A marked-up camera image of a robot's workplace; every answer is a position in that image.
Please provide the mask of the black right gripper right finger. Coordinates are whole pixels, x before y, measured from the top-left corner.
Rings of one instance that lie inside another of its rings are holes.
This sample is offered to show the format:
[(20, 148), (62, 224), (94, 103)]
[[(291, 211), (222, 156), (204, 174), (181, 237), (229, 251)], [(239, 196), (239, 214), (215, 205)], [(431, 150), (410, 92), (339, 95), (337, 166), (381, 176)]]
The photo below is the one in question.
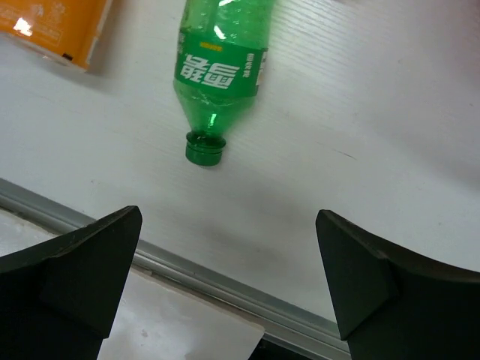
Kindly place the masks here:
[(478, 359), (479, 273), (422, 256), (322, 210), (316, 234), (352, 359)]

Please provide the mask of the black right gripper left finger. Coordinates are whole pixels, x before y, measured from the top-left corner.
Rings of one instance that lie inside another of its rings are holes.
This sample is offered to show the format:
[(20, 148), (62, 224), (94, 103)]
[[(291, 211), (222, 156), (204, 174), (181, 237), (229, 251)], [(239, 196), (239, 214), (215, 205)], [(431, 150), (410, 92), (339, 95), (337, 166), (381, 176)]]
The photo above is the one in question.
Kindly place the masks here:
[(140, 209), (1, 257), (1, 358), (96, 359), (140, 238)]

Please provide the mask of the orange juice bottle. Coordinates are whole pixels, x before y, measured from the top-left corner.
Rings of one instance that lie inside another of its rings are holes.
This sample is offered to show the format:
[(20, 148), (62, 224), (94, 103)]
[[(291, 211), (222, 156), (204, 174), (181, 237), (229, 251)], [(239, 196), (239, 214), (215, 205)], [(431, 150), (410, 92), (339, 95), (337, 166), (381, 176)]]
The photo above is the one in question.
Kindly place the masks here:
[(1, 36), (86, 72), (111, 6), (107, 0), (2, 0)]

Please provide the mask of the green plastic soda bottle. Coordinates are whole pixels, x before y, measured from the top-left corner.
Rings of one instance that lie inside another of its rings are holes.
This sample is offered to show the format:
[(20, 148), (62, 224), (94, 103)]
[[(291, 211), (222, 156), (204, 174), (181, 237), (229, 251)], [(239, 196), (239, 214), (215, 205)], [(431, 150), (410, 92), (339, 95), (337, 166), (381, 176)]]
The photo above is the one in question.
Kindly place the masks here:
[(173, 87), (190, 130), (186, 158), (221, 162), (224, 136), (253, 106), (269, 51), (273, 1), (187, 1)]

